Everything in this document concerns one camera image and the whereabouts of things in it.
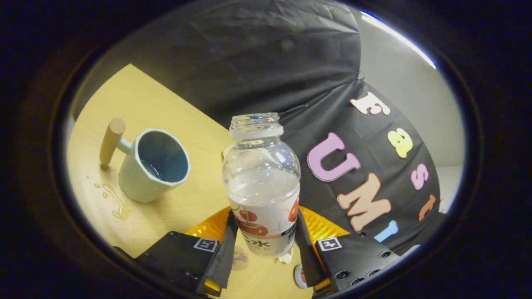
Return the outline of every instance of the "clear plastic bottle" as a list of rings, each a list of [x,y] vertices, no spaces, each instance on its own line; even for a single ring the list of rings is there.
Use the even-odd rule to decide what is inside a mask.
[[[281,141],[277,113],[239,115],[229,128],[235,144],[223,161],[231,209],[250,251],[278,258],[294,244],[301,167]]]

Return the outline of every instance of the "spilled water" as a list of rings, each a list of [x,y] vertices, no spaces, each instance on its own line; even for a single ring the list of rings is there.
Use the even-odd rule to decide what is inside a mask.
[[[122,213],[124,204],[122,204],[122,202],[118,199],[118,197],[114,193],[112,187],[107,185],[107,184],[99,185],[99,184],[96,184],[96,183],[94,183],[94,187],[96,187],[96,188],[104,188],[107,192],[111,193],[111,195],[113,196],[114,200],[119,205],[118,211],[112,211],[111,213],[113,214],[113,216],[117,217],[118,219],[123,219],[126,216],[125,213]],[[107,198],[107,192],[102,193],[103,198]]]
[[[235,246],[235,251],[233,251],[233,263],[231,270],[244,270],[247,268],[249,260],[246,252],[239,246]]]

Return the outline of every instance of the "table surface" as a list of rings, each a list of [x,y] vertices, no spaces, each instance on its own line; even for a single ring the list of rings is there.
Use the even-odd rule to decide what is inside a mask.
[[[116,117],[125,121],[123,137],[131,142],[147,128],[166,130],[179,139],[190,158],[188,180],[152,203],[130,200],[118,184],[125,154],[116,150],[108,169],[99,163],[105,130]],[[69,177],[93,228],[110,246],[136,258],[169,231],[186,232],[229,205],[221,152],[230,144],[227,129],[130,64],[94,94],[76,120],[67,151]],[[312,296],[312,288],[300,289],[294,282],[294,267],[301,263],[296,245],[290,264],[254,256],[240,233],[235,248],[240,259],[222,298]]]

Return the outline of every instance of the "screw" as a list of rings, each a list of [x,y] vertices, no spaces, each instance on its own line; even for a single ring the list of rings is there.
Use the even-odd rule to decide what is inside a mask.
[[[357,279],[355,279],[354,281],[351,282],[351,285],[356,285],[356,284],[358,284],[359,282],[361,282],[363,280],[364,280],[364,278],[357,278]]]
[[[346,278],[347,275],[349,275],[349,272],[347,272],[347,271],[341,271],[341,272],[339,272],[338,274],[336,274],[336,278],[338,278],[338,279]]]
[[[198,280],[198,276],[194,273],[186,272],[187,276],[190,277],[192,280]]]
[[[375,274],[375,273],[377,273],[377,272],[379,272],[378,269],[377,269],[377,270],[373,270],[373,271],[371,271],[371,272],[368,274],[368,276],[372,276],[373,274]]]

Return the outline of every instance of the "white wall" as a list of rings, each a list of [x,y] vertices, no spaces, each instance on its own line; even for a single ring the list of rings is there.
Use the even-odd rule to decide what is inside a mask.
[[[436,166],[440,211],[451,206],[462,177],[464,134],[460,111],[445,79],[407,45],[362,20],[360,78],[393,102],[414,125]]]

